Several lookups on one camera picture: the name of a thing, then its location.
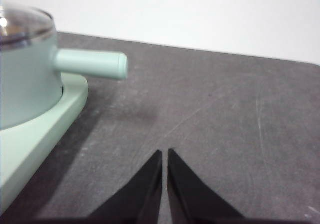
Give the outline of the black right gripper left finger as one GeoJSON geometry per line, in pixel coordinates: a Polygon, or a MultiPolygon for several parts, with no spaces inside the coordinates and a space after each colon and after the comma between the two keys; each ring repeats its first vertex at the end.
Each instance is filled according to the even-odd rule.
{"type": "Polygon", "coordinates": [[[157,150],[90,218],[158,218],[162,198],[163,155],[157,150]]]}

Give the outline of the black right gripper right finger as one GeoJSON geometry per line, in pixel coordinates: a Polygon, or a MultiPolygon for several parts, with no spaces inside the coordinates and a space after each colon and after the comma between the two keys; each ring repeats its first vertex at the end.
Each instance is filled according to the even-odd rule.
{"type": "Polygon", "coordinates": [[[175,152],[168,150],[167,190],[173,219],[243,219],[175,152]]]}

